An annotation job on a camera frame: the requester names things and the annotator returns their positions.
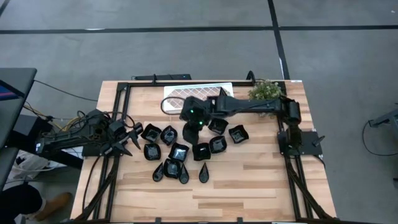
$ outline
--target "white bag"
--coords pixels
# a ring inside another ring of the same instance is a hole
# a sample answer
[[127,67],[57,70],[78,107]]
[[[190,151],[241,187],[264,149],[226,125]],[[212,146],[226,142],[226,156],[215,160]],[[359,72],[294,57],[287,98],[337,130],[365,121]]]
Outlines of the white bag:
[[36,156],[35,154],[31,154],[22,150],[18,152],[17,158],[24,160],[19,165],[16,161],[14,161],[8,179],[19,180],[24,179],[25,177],[27,177],[27,179],[33,179],[44,167],[49,164],[48,159],[44,159],[42,157]]

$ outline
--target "black bowl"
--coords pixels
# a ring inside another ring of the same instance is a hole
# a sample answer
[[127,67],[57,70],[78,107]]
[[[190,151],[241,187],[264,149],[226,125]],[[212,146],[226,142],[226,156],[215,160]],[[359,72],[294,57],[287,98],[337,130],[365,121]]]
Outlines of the black bowl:
[[204,159],[210,159],[211,153],[208,143],[200,143],[192,146],[193,160],[202,161]]
[[164,161],[163,172],[166,177],[178,179],[181,174],[180,162],[166,159],[166,161]]
[[241,143],[244,140],[249,139],[249,134],[243,128],[243,125],[238,125],[235,128],[231,128],[228,130],[228,132],[235,144]]
[[144,146],[144,156],[147,160],[158,160],[160,159],[162,153],[160,147],[156,143],[145,144]]
[[160,139],[169,146],[176,142],[177,136],[177,131],[169,125],[160,134]]
[[228,121],[226,121],[224,119],[213,118],[211,120],[211,123],[209,124],[208,128],[217,134],[223,134],[227,125],[228,125]]
[[172,150],[170,151],[169,158],[175,159],[180,162],[184,162],[187,158],[187,154],[189,151],[189,147],[183,144],[174,143],[172,146]]
[[157,138],[160,136],[162,130],[160,128],[148,124],[145,127],[144,132],[142,132],[141,137],[149,142],[156,142]]
[[226,141],[224,136],[217,136],[210,140],[209,143],[211,153],[224,152],[226,149]]

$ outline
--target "butcher block tabletop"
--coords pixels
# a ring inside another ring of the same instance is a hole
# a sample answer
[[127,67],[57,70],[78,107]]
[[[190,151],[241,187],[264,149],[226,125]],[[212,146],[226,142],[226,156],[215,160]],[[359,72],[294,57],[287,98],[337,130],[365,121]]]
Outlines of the butcher block tabletop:
[[[118,81],[103,82],[97,109],[113,110],[117,85]],[[312,130],[314,126],[303,83],[288,80],[285,81],[285,85],[287,97],[300,103],[300,128],[303,131]],[[251,86],[234,86],[234,97],[248,99],[250,89]],[[182,138],[184,122],[180,121],[178,116],[169,116],[160,110],[163,96],[164,88],[161,86],[132,87],[127,113],[135,122],[141,122],[143,127],[153,124],[164,129],[171,125],[178,131],[177,142],[190,146],[185,161],[190,180],[187,184],[181,184],[179,180],[163,177],[160,182],[154,182],[152,173],[168,158],[171,146],[166,146],[159,139],[157,144],[162,151],[162,157],[160,161],[148,161],[144,157],[144,151],[129,141],[126,148],[133,156],[122,156],[120,159],[112,222],[154,222],[156,217],[162,218],[164,222],[235,222],[237,217],[242,217],[247,222],[295,220],[285,162],[279,154],[279,128],[275,116],[260,117],[255,113],[242,113],[227,118],[227,129],[243,124],[250,139],[234,144],[226,131],[224,136],[228,147],[225,152],[212,154],[210,160],[194,161],[192,146]],[[123,99],[124,92],[121,95],[119,111],[122,110]],[[199,142],[209,142],[215,136],[215,133],[204,127],[200,132]],[[139,138],[141,149],[146,143],[146,140]],[[81,213],[87,178],[95,159],[84,159],[71,218]],[[101,158],[93,170],[85,206],[97,191],[102,161]],[[198,180],[204,162],[210,175],[205,184]],[[302,163],[308,190],[327,213],[335,216],[323,164],[313,156],[302,156]],[[305,207],[299,189],[297,194],[301,215],[305,217]],[[103,196],[100,218],[104,217],[107,199],[108,192]]]

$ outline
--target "person's shoe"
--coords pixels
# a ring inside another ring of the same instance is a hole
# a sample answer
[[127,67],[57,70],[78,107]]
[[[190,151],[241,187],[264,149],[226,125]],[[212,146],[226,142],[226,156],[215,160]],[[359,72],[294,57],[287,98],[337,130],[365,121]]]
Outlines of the person's shoe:
[[65,207],[70,199],[72,198],[72,194],[69,192],[62,193],[55,198],[48,200],[45,204],[44,209],[35,216],[37,221],[45,220],[48,216]]

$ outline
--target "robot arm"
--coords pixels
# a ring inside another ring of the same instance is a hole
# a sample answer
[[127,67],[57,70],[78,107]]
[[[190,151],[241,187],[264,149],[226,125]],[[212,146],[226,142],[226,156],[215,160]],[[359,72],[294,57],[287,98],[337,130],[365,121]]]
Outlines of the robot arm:
[[127,132],[123,120],[113,121],[107,113],[93,110],[82,118],[78,127],[56,134],[48,133],[40,138],[36,144],[36,153],[51,155],[62,149],[91,146],[97,149],[98,156],[112,156],[113,153],[132,156],[124,145],[131,139],[140,149],[137,139],[141,132],[141,123],[137,123],[132,131]]
[[239,100],[227,96],[223,90],[219,96],[209,96],[206,100],[189,96],[185,99],[180,119],[187,123],[183,129],[183,138],[191,144],[197,144],[198,132],[208,125],[212,118],[226,118],[236,113],[275,113],[289,128],[287,142],[294,148],[302,144],[300,105],[289,98],[274,100]]

